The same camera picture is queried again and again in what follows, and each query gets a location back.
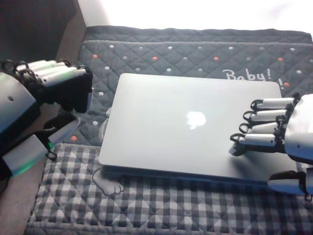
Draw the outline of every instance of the quilted mat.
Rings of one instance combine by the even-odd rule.
[[[313,204],[266,189],[183,180],[108,178],[100,147],[60,144],[47,160],[26,234],[312,234]]]
[[[135,177],[108,178],[99,188],[92,180],[122,73],[274,81],[282,96],[309,94],[310,34],[97,26],[87,28],[78,59],[94,73],[92,107],[55,148],[57,162],[46,162],[26,234],[312,234],[312,203],[302,197]]]

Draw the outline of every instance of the laptop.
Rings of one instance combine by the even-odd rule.
[[[286,154],[229,153],[251,102],[279,98],[275,82],[124,73],[99,162],[111,173],[266,183],[296,170]]]

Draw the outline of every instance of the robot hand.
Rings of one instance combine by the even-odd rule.
[[[239,126],[241,133],[230,137],[235,142],[234,156],[246,151],[286,153],[297,162],[313,164],[313,94],[293,98],[255,100],[251,111],[244,113],[247,121]],[[285,171],[273,174],[268,186],[291,194],[313,194],[313,168],[307,173]]]
[[[33,166],[79,125],[75,115],[60,115],[48,121],[42,131],[19,139],[45,102],[56,102],[66,111],[87,112],[93,74],[87,67],[72,66],[65,60],[29,64],[6,60],[0,64],[0,179],[4,179]]]

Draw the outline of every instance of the white apple logo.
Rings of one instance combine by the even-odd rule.
[[[205,116],[201,112],[191,111],[187,113],[187,118],[191,130],[195,129],[197,126],[203,126],[206,122]]]

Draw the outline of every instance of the exclamation mark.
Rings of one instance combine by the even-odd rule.
[[[281,85],[281,86],[282,86],[282,85],[283,85],[282,80],[279,78],[279,79],[278,79],[278,81],[279,81],[279,85]]]

